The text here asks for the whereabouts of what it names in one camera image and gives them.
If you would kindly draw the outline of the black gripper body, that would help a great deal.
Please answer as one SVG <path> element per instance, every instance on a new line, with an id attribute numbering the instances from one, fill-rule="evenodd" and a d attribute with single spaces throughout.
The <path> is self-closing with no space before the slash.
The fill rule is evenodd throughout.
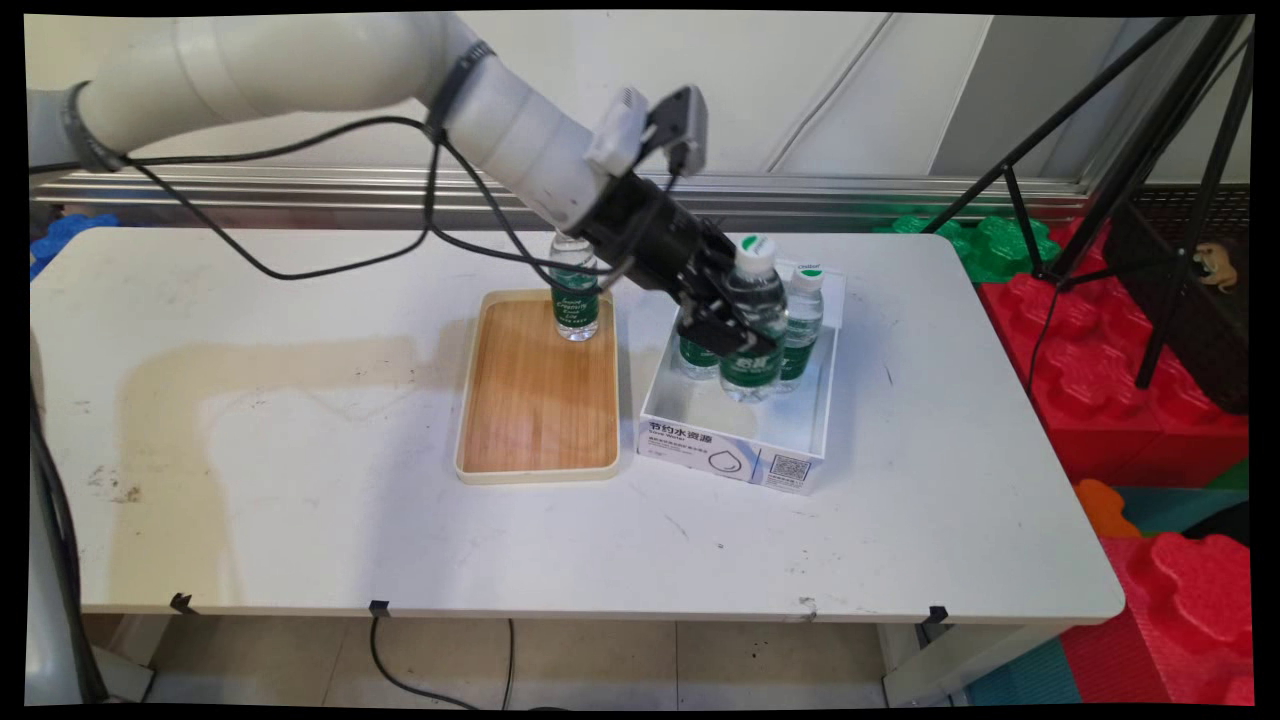
<path id="1" fill-rule="evenodd" d="M 577 224 L 596 258 L 643 290 L 710 302 L 723 279 L 723 232 L 636 174 L 611 181 Z"/>

